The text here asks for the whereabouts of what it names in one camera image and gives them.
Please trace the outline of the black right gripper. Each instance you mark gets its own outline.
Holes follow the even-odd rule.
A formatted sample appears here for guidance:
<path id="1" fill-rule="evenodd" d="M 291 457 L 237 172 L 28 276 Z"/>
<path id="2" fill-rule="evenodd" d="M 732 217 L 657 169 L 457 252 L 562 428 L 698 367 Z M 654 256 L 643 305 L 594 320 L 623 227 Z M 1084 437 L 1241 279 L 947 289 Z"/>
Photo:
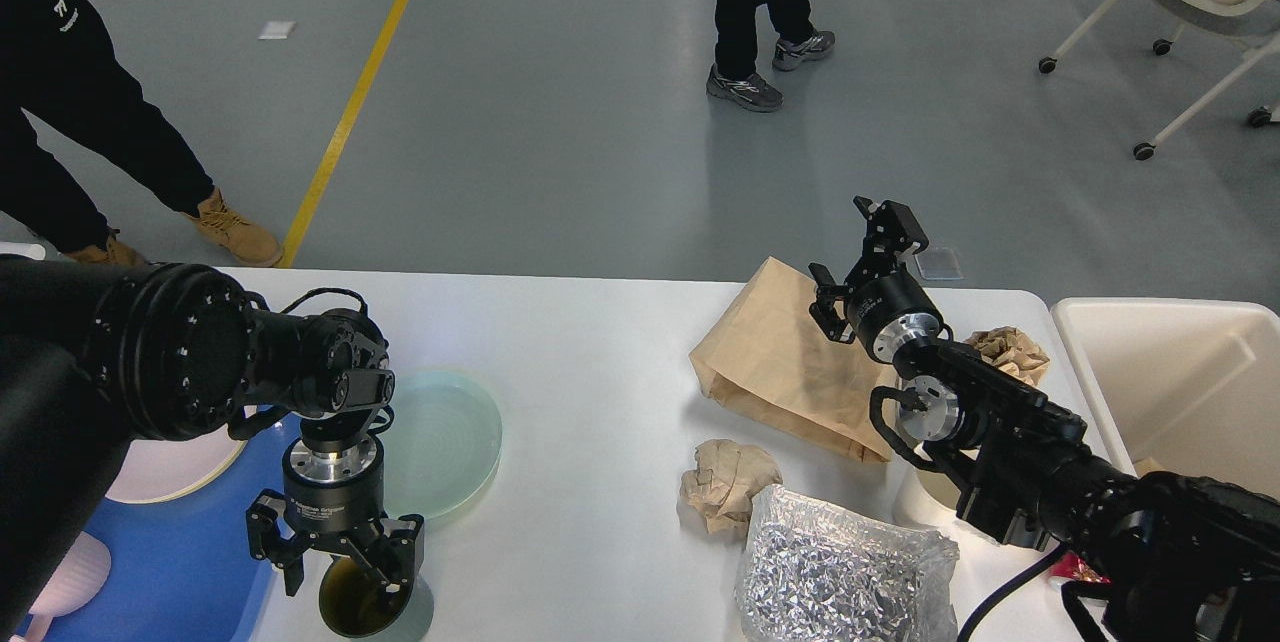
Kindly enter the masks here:
<path id="1" fill-rule="evenodd" d="M 860 260 L 841 285 L 826 265 L 808 265 L 815 283 L 809 313 L 829 341 L 859 341 L 869 358 L 892 364 L 906 343 L 938 338 L 945 327 L 923 286 L 904 270 L 905 256 L 928 249 L 931 240 L 906 205 L 863 196 L 852 203 L 867 221 Z"/>

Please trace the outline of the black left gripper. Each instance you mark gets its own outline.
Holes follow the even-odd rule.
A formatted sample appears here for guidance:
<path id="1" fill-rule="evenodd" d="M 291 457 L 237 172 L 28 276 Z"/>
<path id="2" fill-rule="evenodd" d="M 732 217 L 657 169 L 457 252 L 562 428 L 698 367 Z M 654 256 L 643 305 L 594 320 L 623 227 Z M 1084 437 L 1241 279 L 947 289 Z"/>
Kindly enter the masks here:
<path id="1" fill-rule="evenodd" d="M 384 446 L 365 434 L 340 446 L 302 436 L 282 460 L 284 496 L 262 490 L 246 510 L 250 555 L 268 560 L 294 597 L 310 547 L 351 555 L 357 565 L 358 613 L 402 613 L 422 563 L 420 514 L 385 515 Z M 293 536 L 282 535 L 282 515 Z"/>

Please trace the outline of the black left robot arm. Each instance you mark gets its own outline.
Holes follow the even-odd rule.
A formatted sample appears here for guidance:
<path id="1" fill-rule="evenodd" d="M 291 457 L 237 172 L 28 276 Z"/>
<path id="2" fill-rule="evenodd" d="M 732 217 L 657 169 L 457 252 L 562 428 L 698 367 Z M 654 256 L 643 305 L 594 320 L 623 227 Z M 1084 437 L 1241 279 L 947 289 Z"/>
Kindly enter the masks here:
<path id="1" fill-rule="evenodd" d="M 396 388 L 367 304 L 275 313 L 197 263 L 78 267 L 5 254 L 3 283 L 3 628 L 14 630 L 83 531 L 136 440 L 215 431 L 250 440 L 287 416 L 284 490 L 246 512 L 248 550 L 305 578 L 335 558 L 325 623 L 378 634 L 407 610 L 422 565 L 421 515 L 383 503 Z"/>

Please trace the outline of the white cup under arm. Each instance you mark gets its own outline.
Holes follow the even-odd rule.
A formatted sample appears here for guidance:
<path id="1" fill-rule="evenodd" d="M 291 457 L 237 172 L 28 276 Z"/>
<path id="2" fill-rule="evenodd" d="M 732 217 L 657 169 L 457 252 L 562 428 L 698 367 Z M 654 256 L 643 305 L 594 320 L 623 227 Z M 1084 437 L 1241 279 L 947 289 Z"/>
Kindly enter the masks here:
<path id="1" fill-rule="evenodd" d="M 956 521 L 959 490 L 946 477 L 909 466 L 892 504 L 892 521 L 914 529 L 951 527 Z"/>

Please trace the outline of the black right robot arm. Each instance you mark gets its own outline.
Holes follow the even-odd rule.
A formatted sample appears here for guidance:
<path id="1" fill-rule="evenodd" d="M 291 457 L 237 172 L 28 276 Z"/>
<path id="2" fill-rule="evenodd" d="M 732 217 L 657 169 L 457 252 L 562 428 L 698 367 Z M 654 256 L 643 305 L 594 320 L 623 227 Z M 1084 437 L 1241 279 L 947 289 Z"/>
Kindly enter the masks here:
<path id="1" fill-rule="evenodd" d="M 1279 506 L 1236 483 L 1126 474 L 1084 441 L 1085 422 L 948 336 L 906 269 L 928 246 L 905 205 L 856 197 L 867 233 L 844 283 L 810 263 L 810 315 L 829 340 L 859 341 L 906 388 L 874 388 L 870 423 L 923 472 L 946 474 L 957 515 L 1002 545 L 1057 547 L 997 588 L 986 615 L 1065 554 L 1101 581 L 1069 581 L 1062 605 L 1084 641 L 1275 641 Z"/>

